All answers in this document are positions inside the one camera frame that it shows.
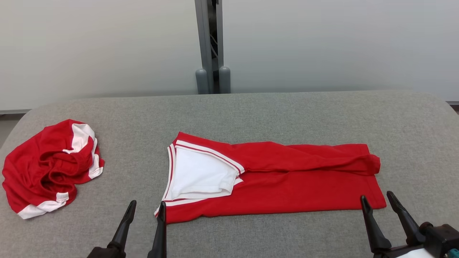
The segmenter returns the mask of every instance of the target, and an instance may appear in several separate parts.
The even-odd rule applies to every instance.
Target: white fabric
[[[216,151],[216,150],[213,150],[211,148],[207,148],[207,147],[204,147],[204,146],[200,146],[200,145],[196,145],[196,144],[192,144],[192,143],[189,143],[189,142],[186,142],[186,141],[182,141],[182,140],[177,140],[176,142],[177,145],[177,148],[180,148],[180,145],[182,146],[185,146],[185,147],[189,147],[191,149],[195,149],[195,150],[200,150],[200,151],[204,151],[204,152],[209,152],[211,154],[213,154],[215,157],[217,157],[218,159],[222,160],[222,161],[225,161],[226,160],[226,163],[233,167],[235,169],[238,169],[240,171],[240,174],[244,173],[244,167],[242,165],[240,165],[238,162],[232,160],[231,158],[223,155],[222,153]]]
[[[238,171],[208,154],[176,148],[176,161],[165,200],[231,195]]]
[[[104,167],[99,167],[99,155],[95,154],[95,148],[97,147],[97,139],[94,131],[86,123],[74,123],[72,124],[73,138],[72,138],[72,150],[62,150],[65,153],[77,153],[80,152],[87,144],[89,137],[94,141],[92,147],[92,166],[89,168],[88,176],[93,179],[102,174]]]
[[[29,219],[32,217],[40,216],[64,206],[68,199],[68,192],[56,193],[55,201],[44,201],[40,203],[38,206],[29,204],[24,209],[22,209],[22,211],[20,211],[18,215],[23,219]]]

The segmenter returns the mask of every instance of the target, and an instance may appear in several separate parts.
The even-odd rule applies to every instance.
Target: white stripe
[[[95,154],[95,148],[97,147],[97,139],[94,131],[86,123],[74,123],[72,124],[73,138],[72,138],[72,150],[62,150],[65,153],[77,153],[80,152],[89,141],[89,137],[94,140],[92,146],[92,165],[88,170],[89,178],[93,179],[102,174],[103,168],[99,167],[99,155]]]
[[[242,165],[240,165],[238,162],[234,161],[233,159],[230,159],[229,157],[227,157],[227,156],[223,155],[222,153],[220,153],[218,151],[215,151],[215,150],[213,150],[211,148],[207,148],[207,147],[204,147],[204,146],[192,144],[192,143],[189,143],[189,142],[186,142],[186,141],[182,141],[182,140],[177,140],[176,143],[180,144],[180,145],[183,145],[183,146],[190,147],[190,148],[195,148],[195,149],[198,149],[198,150],[201,150],[201,151],[208,151],[210,153],[213,153],[214,155],[220,157],[219,158],[220,160],[222,160],[222,158],[226,159],[227,162],[225,161],[225,163],[230,162],[231,164],[236,166],[239,169],[239,171],[241,172],[241,174],[244,172],[244,167]]]
[[[94,131],[86,123],[72,124],[72,131],[73,131],[72,150],[62,150],[63,152],[66,152],[68,154],[80,152],[88,144],[89,137],[94,139]]]
[[[17,214],[23,219],[29,219],[36,216],[43,215],[47,212],[52,212],[64,206],[68,201],[68,192],[66,193],[56,193],[55,201],[44,201],[38,206],[29,204],[22,211]]]
[[[170,184],[171,184],[171,174],[172,173],[172,164],[173,162],[175,161],[175,150],[174,150],[174,145],[171,144],[169,147],[168,147],[168,155],[169,155],[169,175],[168,175],[168,184],[166,186],[166,190],[164,191],[164,195],[162,196],[162,200],[165,200],[166,199],[166,193],[168,193],[168,190],[169,190],[169,187],[170,187]]]

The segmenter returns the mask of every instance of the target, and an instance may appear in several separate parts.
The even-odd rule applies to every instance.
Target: gray table
[[[84,99],[40,107],[18,123],[0,159],[65,119],[96,132],[104,173],[78,186],[67,207],[22,220],[0,191],[0,257],[78,258],[105,246],[137,200],[126,253],[151,249],[153,211],[167,183],[166,147],[179,131],[229,143],[366,143],[377,180],[420,224],[459,228],[459,117],[442,100],[399,91],[192,95]],[[404,233],[390,208],[375,217],[392,244]],[[199,218],[168,226],[169,257],[371,257],[359,210]]]

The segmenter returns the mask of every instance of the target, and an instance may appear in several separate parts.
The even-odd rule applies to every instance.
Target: white wall
[[[225,0],[231,92],[414,89],[459,101],[457,0]]]
[[[0,1],[0,110],[197,94],[193,0]]]

